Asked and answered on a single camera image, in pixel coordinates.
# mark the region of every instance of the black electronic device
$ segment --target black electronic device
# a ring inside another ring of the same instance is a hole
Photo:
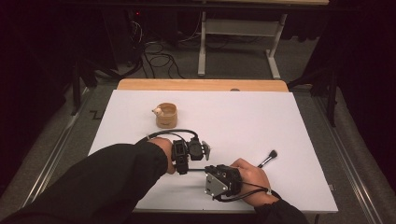
[[[194,137],[188,142],[177,133],[192,133]],[[172,129],[152,133],[142,138],[136,144],[146,142],[162,134],[173,134],[180,138],[180,140],[174,140],[172,146],[172,161],[176,163],[175,168],[180,175],[185,175],[189,171],[189,160],[200,161],[204,155],[205,159],[207,161],[209,160],[210,146],[205,141],[200,143],[198,134],[187,129]]]
[[[268,195],[274,195],[278,199],[281,199],[279,194],[277,194],[274,190],[244,182],[237,168],[226,165],[217,165],[217,166],[210,165],[205,167],[205,173],[206,173],[205,193],[212,196],[213,200],[217,200],[222,203],[229,203],[240,199],[244,199],[247,196],[258,192],[265,192]],[[250,192],[240,195],[242,185],[244,184],[254,186],[257,188]],[[234,195],[237,196],[232,198],[221,198],[222,195],[225,195],[227,197]]]
[[[210,165],[205,167],[205,173],[205,193],[212,196],[213,200],[220,201],[221,195],[230,197],[241,191],[242,177],[238,169],[226,165]]]

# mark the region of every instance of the wire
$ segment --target wire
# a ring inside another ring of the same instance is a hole
[[[147,51],[147,49],[152,46],[160,46],[160,49],[158,49],[156,51],[152,51],[152,52]],[[169,78],[172,78],[171,69],[173,66],[177,70],[177,75],[181,78],[185,78],[180,74],[180,71],[178,69],[175,58],[171,54],[163,53],[163,45],[160,42],[147,43],[145,46],[145,50],[144,50],[144,56],[145,56],[146,62],[148,63],[148,65],[151,69],[151,73],[154,78],[156,77],[155,72],[154,72],[154,67],[159,68],[159,67],[165,67],[166,65],[169,65],[168,72],[167,72]],[[157,61],[159,59],[165,59],[167,61],[165,63],[155,64],[155,61]]]
[[[246,197],[248,197],[248,196],[250,196],[250,195],[252,195],[252,194],[258,193],[258,192],[267,192],[267,191],[268,191],[268,189],[266,189],[266,188],[254,189],[253,191],[250,191],[250,192],[245,193],[245,194],[242,194],[242,195],[238,195],[238,196],[233,197],[233,198],[222,199],[221,197],[218,197],[218,198],[216,198],[216,199],[217,199],[219,202],[222,202],[222,203],[230,203],[230,202],[234,202],[234,201],[238,201],[238,200],[244,199],[244,198],[246,198]]]
[[[281,199],[279,194],[277,194],[274,190],[262,187],[260,185],[255,185],[255,184],[250,184],[250,183],[247,183],[247,182],[243,182],[243,181],[240,181],[240,183],[246,184],[246,185],[250,185],[250,186],[254,186],[254,187],[257,187],[258,189],[254,189],[254,190],[252,190],[252,191],[250,191],[248,193],[245,193],[245,194],[242,194],[242,195],[238,195],[238,196],[235,196],[233,198],[222,199],[221,195],[219,195],[219,196],[215,197],[215,199],[218,200],[219,202],[222,202],[222,203],[229,203],[229,202],[234,202],[234,201],[237,201],[237,200],[244,199],[244,198],[246,198],[246,197],[248,197],[248,196],[250,196],[252,194],[258,193],[258,192],[271,193],[272,195],[274,195],[278,199]]]
[[[135,21],[131,21],[131,24],[134,25],[134,35],[131,36],[131,40],[132,40],[133,43],[134,43],[134,36],[136,35],[137,29],[139,29],[139,34],[140,34],[140,35],[139,35],[139,40],[137,41],[137,44],[140,44],[140,42],[142,42],[142,38],[143,38],[143,29],[142,29],[142,27],[140,26],[140,24],[137,23],[137,22],[135,22]]]
[[[146,78],[149,78],[149,75],[148,75],[148,73],[146,72],[145,66],[142,66],[142,69],[143,69],[143,73],[145,74],[145,77],[146,77]]]
[[[194,135],[194,138],[198,139],[198,134],[196,132],[194,132],[192,130],[188,130],[188,129],[172,129],[172,130],[159,131],[157,133],[150,134],[148,136],[148,138],[153,138],[153,137],[156,137],[161,134],[169,134],[169,133],[172,133],[172,134],[174,134],[174,133],[192,133]]]
[[[230,38],[226,38],[223,35],[208,35],[207,37],[210,37],[211,39],[216,39],[216,37],[218,39],[221,39],[221,41],[224,41],[224,43],[222,45],[220,45],[219,47],[211,47],[210,45],[208,45],[207,43],[205,44],[205,46],[209,49],[222,49],[225,46],[228,45],[228,43],[230,42]]]
[[[186,41],[195,39],[195,38],[198,37],[198,36],[201,36],[201,34],[197,34],[198,29],[199,29],[199,25],[201,24],[201,19],[202,19],[202,12],[199,14],[198,22],[197,22],[197,25],[195,26],[195,30],[194,30],[194,32],[192,33],[192,35],[191,35],[190,37],[186,38],[186,39],[179,40],[179,41],[177,41],[177,42],[178,42],[178,43],[182,43],[182,42],[186,42]]]
[[[182,136],[180,136],[179,134],[177,134],[177,133],[169,133],[169,134],[172,134],[172,135],[175,135],[175,136],[179,137],[183,141],[183,143],[186,145],[186,143],[187,143],[186,140]]]

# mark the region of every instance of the metal stand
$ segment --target metal stand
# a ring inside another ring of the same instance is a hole
[[[236,21],[236,20],[214,20],[206,19],[206,12],[202,12],[201,20],[201,47],[198,60],[198,76],[205,76],[206,50],[205,37],[206,34],[213,35],[252,35],[252,36],[272,36],[274,38],[273,45],[265,51],[267,61],[269,63],[273,79],[280,79],[274,58],[277,44],[282,35],[283,27],[287,14],[282,14],[280,21]]]

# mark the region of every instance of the white table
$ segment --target white table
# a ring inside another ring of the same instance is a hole
[[[272,189],[303,212],[337,211],[290,92],[116,90],[90,154],[117,143],[133,144],[147,134],[158,132],[160,129],[155,125],[151,109],[163,102],[177,105],[177,128],[197,132],[201,141],[212,146],[210,160],[190,161],[190,168],[228,165],[239,157],[260,164],[275,149],[278,157],[263,167]],[[191,137],[188,133],[182,136]],[[173,135],[165,137],[177,139]],[[204,190],[204,172],[164,175],[136,208],[156,212],[253,212],[243,202],[212,201]]]

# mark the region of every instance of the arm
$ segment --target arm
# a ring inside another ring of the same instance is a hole
[[[238,159],[231,166],[238,168],[243,184],[240,194],[245,194],[261,186],[270,189],[270,182],[263,169],[253,166],[243,159]],[[258,214],[257,223],[307,224],[304,214],[294,206],[265,192],[254,193],[244,199],[252,205]]]
[[[175,171],[161,144],[170,144],[170,155],[172,144],[161,140],[97,151],[4,223],[121,223],[165,172]]]

